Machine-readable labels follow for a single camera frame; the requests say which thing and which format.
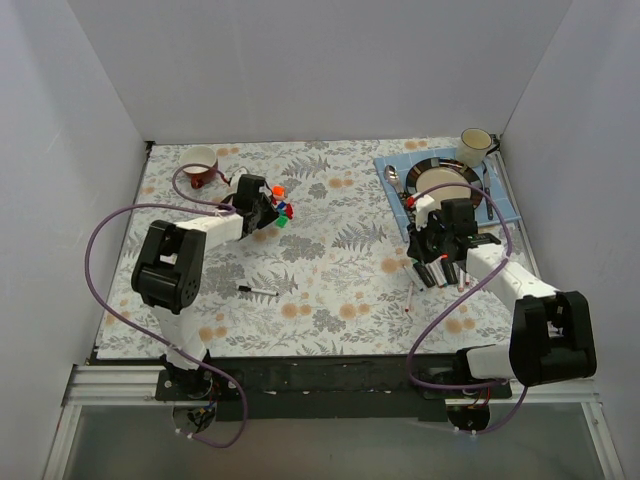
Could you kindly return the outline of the orange capped black highlighter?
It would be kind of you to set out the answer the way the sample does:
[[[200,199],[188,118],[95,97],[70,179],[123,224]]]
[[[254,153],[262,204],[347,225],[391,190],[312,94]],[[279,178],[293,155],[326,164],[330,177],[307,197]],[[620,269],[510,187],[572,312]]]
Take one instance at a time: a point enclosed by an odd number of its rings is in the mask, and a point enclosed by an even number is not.
[[[447,283],[449,285],[456,285],[458,282],[458,277],[455,272],[454,264],[449,259],[442,259],[441,265]]]

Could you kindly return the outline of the pink capped white pen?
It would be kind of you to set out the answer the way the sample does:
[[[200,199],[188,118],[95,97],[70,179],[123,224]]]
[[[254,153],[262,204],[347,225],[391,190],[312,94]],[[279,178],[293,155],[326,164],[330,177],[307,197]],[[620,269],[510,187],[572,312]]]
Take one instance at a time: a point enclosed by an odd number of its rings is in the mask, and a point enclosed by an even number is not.
[[[459,269],[457,276],[458,276],[457,290],[458,290],[458,292],[463,292],[464,288],[465,288],[465,273],[464,273],[464,271]]]

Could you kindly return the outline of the black capped white pen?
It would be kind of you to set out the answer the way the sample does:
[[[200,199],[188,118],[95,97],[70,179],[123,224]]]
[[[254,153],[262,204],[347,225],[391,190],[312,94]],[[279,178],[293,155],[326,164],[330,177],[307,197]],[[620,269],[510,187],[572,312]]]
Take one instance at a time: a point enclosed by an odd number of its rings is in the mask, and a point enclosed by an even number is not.
[[[238,285],[237,286],[237,290],[239,292],[253,293],[253,294],[258,294],[258,295],[266,295],[266,296],[271,296],[271,297],[279,296],[279,292],[277,292],[277,291],[251,287],[251,286],[248,286],[248,285]]]

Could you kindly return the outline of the green capped black highlighter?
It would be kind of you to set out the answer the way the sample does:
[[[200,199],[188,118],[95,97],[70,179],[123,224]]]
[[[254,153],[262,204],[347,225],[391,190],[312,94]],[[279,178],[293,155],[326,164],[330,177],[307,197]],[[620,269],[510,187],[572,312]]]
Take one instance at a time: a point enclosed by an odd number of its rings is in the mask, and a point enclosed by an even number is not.
[[[433,275],[424,264],[416,262],[413,264],[413,268],[427,288],[432,288],[436,285]]]

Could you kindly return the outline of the blue capped white pen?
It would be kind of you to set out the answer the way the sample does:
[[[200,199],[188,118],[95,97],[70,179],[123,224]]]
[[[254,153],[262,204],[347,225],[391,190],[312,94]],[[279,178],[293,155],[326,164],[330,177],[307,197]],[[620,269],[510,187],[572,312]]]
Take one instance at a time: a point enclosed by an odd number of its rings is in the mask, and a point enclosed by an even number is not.
[[[404,271],[410,277],[411,281],[415,284],[416,288],[419,291],[423,291],[425,289],[425,284],[423,283],[421,277],[417,274],[417,272],[409,266],[403,266]]]

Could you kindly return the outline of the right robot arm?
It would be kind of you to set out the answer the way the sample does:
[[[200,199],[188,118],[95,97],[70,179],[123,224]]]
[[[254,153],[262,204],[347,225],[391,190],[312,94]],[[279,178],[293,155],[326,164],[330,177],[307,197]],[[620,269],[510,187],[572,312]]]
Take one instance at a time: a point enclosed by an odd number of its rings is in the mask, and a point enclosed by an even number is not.
[[[453,265],[495,295],[512,315],[504,345],[457,351],[451,371],[418,383],[429,389],[450,386],[475,397],[497,381],[519,381],[525,387],[589,378],[597,369],[589,305],[578,291],[563,292],[511,260],[506,246],[481,233],[468,198],[437,203],[426,195],[412,201],[408,254],[416,264]]]

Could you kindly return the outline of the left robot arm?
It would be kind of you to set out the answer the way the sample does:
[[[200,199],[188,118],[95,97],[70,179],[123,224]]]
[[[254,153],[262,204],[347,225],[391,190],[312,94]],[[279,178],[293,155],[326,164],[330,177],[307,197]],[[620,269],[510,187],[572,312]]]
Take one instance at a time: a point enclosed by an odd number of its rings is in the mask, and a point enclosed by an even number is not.
[[[166,360],[182,372],[178,387],[193,400],[213,386],[211,373],[199,366],[207,353],[192,305],[201,285],[205,253],[239,241],[279,217],[266,180],[243,174],[232,196],[233,212],[178,222],[155,221],[149,227],[133,270],[131,285],[159,321],[168,342]]]

